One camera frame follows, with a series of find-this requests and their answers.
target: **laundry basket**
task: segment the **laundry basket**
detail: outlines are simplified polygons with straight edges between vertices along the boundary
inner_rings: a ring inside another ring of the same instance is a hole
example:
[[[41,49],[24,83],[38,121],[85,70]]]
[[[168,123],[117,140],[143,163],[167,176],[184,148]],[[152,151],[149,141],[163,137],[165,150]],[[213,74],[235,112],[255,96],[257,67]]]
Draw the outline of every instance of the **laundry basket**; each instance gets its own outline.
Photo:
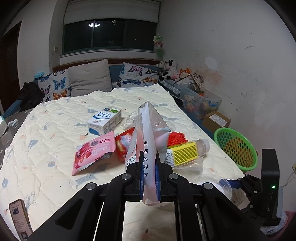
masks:
[[[251,171],[257,166],[257,153],[253,145],[239,132],[222,127],[215,131],[214,141],[243,171]]]

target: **wooden door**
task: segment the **wooden door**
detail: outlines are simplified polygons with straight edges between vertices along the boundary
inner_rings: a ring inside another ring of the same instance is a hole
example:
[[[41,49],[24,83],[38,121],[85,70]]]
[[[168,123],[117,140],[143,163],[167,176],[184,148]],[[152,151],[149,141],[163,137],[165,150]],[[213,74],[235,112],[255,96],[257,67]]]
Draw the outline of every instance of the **wooden door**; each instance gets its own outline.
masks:
[[[17,74],[17,42],[21,22],[0,41],[0,100],[4,112],[17,100],[20,84]]]

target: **pillow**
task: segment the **pillow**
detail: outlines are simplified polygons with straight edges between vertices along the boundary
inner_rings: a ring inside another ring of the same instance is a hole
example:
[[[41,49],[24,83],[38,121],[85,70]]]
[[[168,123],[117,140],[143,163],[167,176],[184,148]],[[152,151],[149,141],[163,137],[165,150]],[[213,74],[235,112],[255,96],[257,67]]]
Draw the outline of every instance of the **pillow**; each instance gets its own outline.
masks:
[[[108,60],[69,67],[71,96],[88,95],[91,92],[112,90]]]
[[[37,84],[45,94],[43,102],[58,100],[62,97],[71,97],[71,84],[67,69],[51,73],[45,77],[40,77]]]
[[[158,74],[155,70],[123,63],[116,88],[151,86],[158,82]]]

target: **pink pouch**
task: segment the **pink pouch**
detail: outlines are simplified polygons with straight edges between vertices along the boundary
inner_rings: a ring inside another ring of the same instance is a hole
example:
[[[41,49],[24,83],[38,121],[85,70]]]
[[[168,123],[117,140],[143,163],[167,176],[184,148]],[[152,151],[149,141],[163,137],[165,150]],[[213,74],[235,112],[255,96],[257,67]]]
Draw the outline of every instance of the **pink pouch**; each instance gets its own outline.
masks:
[[[113,131],[84,143],[76,148],[72,175],[87,168],[106,153],[115,151],[115,138]]]

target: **red yarn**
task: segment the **red yarn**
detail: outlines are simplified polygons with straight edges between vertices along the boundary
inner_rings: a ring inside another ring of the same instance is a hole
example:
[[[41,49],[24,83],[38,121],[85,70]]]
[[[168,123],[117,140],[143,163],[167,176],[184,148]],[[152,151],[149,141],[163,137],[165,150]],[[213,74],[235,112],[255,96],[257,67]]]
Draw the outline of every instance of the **red yarn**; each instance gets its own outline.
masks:
[[[185,135],[181,132],[171,132],[168,136],[168,146],[186,143]]]

